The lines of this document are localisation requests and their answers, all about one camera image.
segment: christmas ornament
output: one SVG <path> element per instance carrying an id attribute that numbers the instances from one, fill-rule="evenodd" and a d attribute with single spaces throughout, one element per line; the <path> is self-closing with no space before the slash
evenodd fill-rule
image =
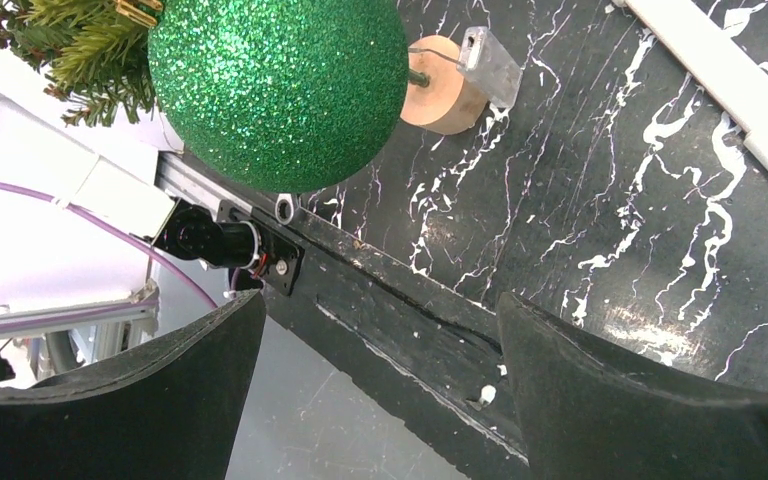
<path id="1" fill-rule="evenodd" d="M 392 0 L 168 0 L 158 19 L 161 107 L 193 153 L 243 184 L 339 183 L 399 119 L 408 48 Z"/>

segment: metal bracket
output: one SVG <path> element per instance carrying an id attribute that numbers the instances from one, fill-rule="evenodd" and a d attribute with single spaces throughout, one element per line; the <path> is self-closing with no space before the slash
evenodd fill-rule
<path id="1" fill-rule="evenodd" d="M 146 28 L 157 26 L 157 19 L 147 10 L 153 10 L 155 15 L 163 12 L 163 3 L 158 0 L 116 0 L 115 3 L 116 13 Z"/>
<path id="2" fill-rule="evenodd" d="M 301 271 L 304 249 L 239 209 L 233 202 L 221 200 L 216 212 L 216 223 L 239 222 L 251 222 L 260 232 L 258 254 L 265 257 L 265 264 L 259 277 L 282 295 L 290 296 Z"/>
<path id="3" fill-rule="evenodd" d="M 299 216 L 299 196 L 290 193 L 278 195 L 275 201 L 275 219 L 281 225 L 289 225 Z"/>

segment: ornament cap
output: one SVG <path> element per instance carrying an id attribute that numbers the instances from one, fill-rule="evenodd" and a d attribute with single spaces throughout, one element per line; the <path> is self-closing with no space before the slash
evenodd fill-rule
<path id="1" fill-rule="evenodd" d="M 163 2 L 158 0 L 116 0 L 116 13 L 128 20 L 146 28 L 157 26 L 157 18 L 146 10 L 151 10 L 155 15 L 163 12 Z"/>

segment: white plastic strip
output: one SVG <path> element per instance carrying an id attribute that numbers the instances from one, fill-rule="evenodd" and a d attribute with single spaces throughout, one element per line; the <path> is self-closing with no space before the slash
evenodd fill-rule
<path id="1" fill-rule="evenodd" d="M 87 179 L 92 175 L 93 170 L 95 170 L 96 165 L 98 165 L 99 162 L 101 162 L 101 155 L 95 155 L 95 161 L 92 162 L 92 165 L 90 166 L 89 170 L 87 171 L 86 175 L 83 175 L 78 180 L 78 184 L 74 189 L 71 189 L 67 194 L 61 195 L 60 197 L 54 197 L 51 200 L 51 203 L 57 205 L 58 208 L 61 208 L 63 210 L 66 209 L 71 203 L 72 199 L 75 198 L 75 195 L 78 194 L 78 192 L 84 188 L 84 185 L 87 183 Z"/>
<path id="2" fill-rule="evenodd" d="M 152 239 L 175 208 L 175 200 L 160 189 L 104 159 L 86 177 L 72 203 L 109 218 L 128 233 Z"/>
<path id="3" fill-rule="evenodd" d="M 691 0 L 614 0 L 657 35 L 746 132 L 768 171 L 768 75 Z"/>

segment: black bracket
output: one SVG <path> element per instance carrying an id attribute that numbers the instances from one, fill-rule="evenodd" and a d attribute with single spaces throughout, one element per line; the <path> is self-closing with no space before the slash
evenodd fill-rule
<path id="1" fill-rule="evenodd" d="M 261 257 L 266 257 L 258 276 L 282 295 L 289 296 L 301 271 L 304 249 L 228 200 L 219 202 L 216 223 L 251 222 L 260 233 Z"/>

